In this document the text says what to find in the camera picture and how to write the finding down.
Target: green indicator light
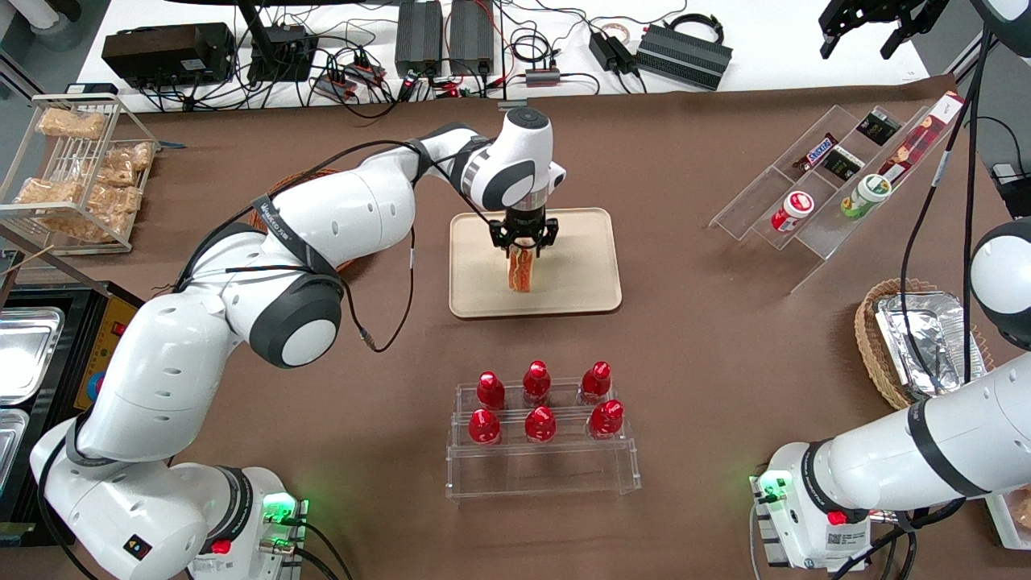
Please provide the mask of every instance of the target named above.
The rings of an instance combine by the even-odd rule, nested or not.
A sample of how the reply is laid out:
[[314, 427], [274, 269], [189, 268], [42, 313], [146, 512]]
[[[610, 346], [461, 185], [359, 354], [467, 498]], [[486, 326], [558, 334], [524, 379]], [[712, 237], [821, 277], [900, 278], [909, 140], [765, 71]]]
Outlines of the green indicator light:
[[269, 521], [279, 523], [284, 518], [294, 515], [294, 508], [296, 506], [297, 501], [290, 493], [286, 491], [272, 493], [271, 496], [266, 496], [264, 502], [262, 502], [262, 515]]

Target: power supply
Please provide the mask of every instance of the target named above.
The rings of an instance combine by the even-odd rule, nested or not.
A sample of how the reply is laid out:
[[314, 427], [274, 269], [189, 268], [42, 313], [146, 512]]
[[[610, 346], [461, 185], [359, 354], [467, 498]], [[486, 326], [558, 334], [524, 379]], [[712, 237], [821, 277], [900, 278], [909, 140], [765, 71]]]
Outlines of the power supply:
[[493, 13], [493, 0], [454, 0], [452, 3], [447, 56], [462, 63], [458, 66], [451, 63], [453, 74], [494, 72]]
[[716, 91], [732, 48], [653, 25], [637, 47], [637, 66], [674, 80]]
[[443, 15], [440, 2], [402, 2], [397, 19], [394, 64], [398, 76], [409, 70], [436, 76], [443, 58]]
[[229, 77], [234, 47], [225, 23], [148, 26], [107, 36], [100, 57], [136, 89], [206, 84]]

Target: white robotic arm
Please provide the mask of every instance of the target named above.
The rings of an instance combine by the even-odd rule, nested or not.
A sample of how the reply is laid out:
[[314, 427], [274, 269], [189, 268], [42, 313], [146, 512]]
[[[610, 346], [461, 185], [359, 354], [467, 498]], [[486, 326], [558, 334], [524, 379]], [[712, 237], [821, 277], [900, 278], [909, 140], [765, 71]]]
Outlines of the white robotic arm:
[[[196, 439], [227, 359], [246, 342], [292, 369], [329, 350], [343, 298], [334, 268], [404, 238], [423, 174], [486, 209], [535, 210], [543, 235], [544, 202], [565, 175], [552, 142], [547, 117], [524, 107], [506, 113], [493, 142], [453, 124], [257, 200], [268, 233], [232, 224], [199, 247], [178, 292], [129, 325], [90, 415], [33, 449], [54, 510], [122, 580], [164, 580], [188, 567], [197, 580], [274, 579], [289, 550], [273, 541], [289, 530], [270, 520], [298, 509], [278, 478], [163, 463]], [[497, 226], [502, 234], [526, 227], [509, 223]]]

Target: wire rack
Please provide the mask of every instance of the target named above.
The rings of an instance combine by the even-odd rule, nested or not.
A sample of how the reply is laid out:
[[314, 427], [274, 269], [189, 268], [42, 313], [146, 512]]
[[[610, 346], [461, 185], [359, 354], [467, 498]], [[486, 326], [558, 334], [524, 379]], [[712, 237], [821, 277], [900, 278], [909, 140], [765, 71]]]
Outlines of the wire rack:
[[[115, 95], [37, 95], [33, 97], [32, 104], [36, 110], [25, 131], [25, 136], [22, 138], [14, 160], [4, 177], [3, 184], [0, 185], [0, 200], [12, 197], [10, 195], [12, 186], [21, 186], [21, 183], [13, 182], [14, 176], [22, 168], [30, 144], [33, 139], [37, 138], [46, 139], [46, 149], [49, 152], [45, 165], [35, 173], [36, 177], [54, 182], [74, 183], [81, 187], [82, 194], [79, 196], [80, 199], [74, 202], [3, 203], [0, 204], [0, 219], [40, 246], [52, 247], [51, 250], [58, 254], [110, 253], [131, 250], [132, 244], [129, 237], [135, 224], [136, 210], [129, 213], [124, 227], [115, 230], [89, 209], [90, 197], [94, 192], [94, 185], [97, 184], [97, 176], [103, 166], [104, 157], [111, 147], [133, 146], [141, 142], [151, 142], [149, 159], [147, 159], [145, 167], [136, 175], [134, 183], [142, 195], [151, 175], [154, 156], [161, 148], [160, 141], [135, 114], [125, 107]], [[103, 125], [99, 131], [99, 138], [44, 136], [40, 134], [36, 128], [40, 118], [49, 108], [102, 114]], [[114, 128], [122, 114], [129, 115], [139, 130], [139, 138], [112, 139]], [[104, 232], [103, 240], [79, 239], [51, 227], [56, 221], [69, 223], [69, 219], [85, 219], [85, 221], [96, 226]]]

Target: metal tray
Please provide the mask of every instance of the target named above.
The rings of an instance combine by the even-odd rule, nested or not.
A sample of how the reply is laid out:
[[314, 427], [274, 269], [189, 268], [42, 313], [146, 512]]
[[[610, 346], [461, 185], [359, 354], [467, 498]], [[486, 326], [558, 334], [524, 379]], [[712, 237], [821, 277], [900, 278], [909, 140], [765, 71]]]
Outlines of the metal tray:
[[36, 395], [63, 328], [64, 313], [55, 308], [0, 310], [0, 406]]
[[[874, 313], [900, 384], [914, 398], [944, 395], [963, 385], [963, 307], [945, 293], [906, 294], [909, 326], [921, 357], [934, 375], [928, 377], [906, 338], [900, 295], [880, 299]], [[987, 373], [976, 343], [970, 343], [970, 378]]]
[[0, 409], [0, 493], [14, 464], [29, 415], [21, 409]]

